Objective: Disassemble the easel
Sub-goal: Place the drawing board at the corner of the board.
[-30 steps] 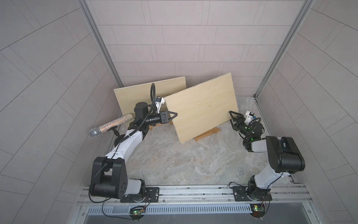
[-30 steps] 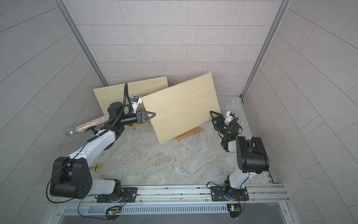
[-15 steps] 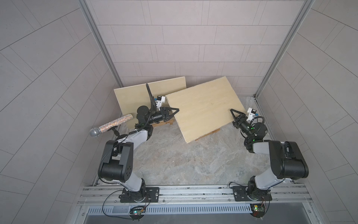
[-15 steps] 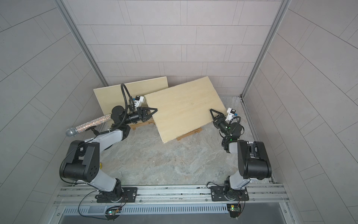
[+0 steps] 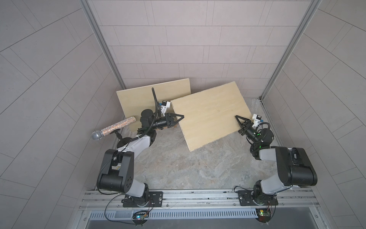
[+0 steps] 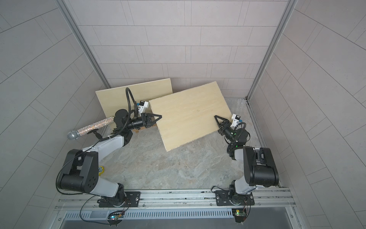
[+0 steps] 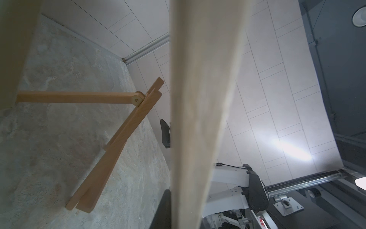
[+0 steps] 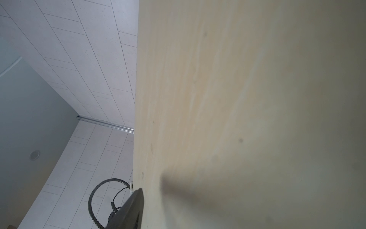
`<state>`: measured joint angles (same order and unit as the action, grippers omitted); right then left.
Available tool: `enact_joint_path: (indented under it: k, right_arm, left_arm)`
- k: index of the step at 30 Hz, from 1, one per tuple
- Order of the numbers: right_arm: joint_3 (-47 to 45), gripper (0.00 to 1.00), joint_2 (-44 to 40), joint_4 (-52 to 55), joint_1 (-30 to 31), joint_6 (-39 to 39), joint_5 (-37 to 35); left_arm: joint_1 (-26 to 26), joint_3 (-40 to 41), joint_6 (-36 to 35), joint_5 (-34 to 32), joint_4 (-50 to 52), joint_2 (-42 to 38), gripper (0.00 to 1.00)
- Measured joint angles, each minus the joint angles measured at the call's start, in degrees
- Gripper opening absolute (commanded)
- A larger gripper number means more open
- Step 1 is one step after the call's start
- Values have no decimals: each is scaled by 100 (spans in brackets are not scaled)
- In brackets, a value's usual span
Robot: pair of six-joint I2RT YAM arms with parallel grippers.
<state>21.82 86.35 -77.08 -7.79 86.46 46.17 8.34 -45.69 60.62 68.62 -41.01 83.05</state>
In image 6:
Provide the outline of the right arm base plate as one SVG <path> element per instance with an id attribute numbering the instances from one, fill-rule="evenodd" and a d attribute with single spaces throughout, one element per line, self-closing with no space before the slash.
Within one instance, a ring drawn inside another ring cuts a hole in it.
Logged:
<path id="1" fill-rule="evenodd" d="M 253 206 L 255 205 L 253 195 L 229 195 L 228 190 L 216 190 L 217 206 Z"/>

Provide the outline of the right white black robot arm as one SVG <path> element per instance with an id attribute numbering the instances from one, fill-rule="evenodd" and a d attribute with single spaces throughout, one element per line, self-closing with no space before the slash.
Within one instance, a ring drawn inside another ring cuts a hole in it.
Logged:
<path id="1" fill-rule="evenodd" d="M 246 130 L 246 123 L 237 115 L 229 119 L 214 116 L 218 133 L 225 137 L 228 144 L 227 154 L 232 160 L 243 162 L 244 175 L 234 180 L 228 190 L 219 188 L 215 191 L 218 206 L 254 205 L 252 192 L 259 187 L 277 186 L 279 174 L 269 148 L 247 146 L 251 135 Z"/>

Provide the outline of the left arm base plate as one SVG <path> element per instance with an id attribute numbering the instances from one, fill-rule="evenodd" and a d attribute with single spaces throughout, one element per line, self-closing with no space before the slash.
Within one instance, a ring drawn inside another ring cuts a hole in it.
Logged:
<path id="1" fill-rule="evenodd" d="M 97 203 L 100 208 L 127 208 L 137 207 L 141 193 L 138 191 L 118 191 L 114 197 L 102 196 Z"/>

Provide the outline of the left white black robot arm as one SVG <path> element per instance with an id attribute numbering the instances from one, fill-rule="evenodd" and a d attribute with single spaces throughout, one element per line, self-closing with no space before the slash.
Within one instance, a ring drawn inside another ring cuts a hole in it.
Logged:
<path id="1" fill-rule="evenodd" d="M 98 204 L 102 208 L 132 205 L 123 184 L 99 176 L 99 163 L 115 150 L 127 145 L 131 140 L 132 130 L 150 128 L 160 119 L 161 115 L 151 113 L 142 113 L 132 119 L 130 111 L 118 110 L 113 118 L 116 128 L 112 135 L 100 137 L 91 147 L 72 149 L 68 152 L 55 181 L 56 189 L 59 192 L 68 190 L 71 195 L 86 193 L 99 196 Z"/>

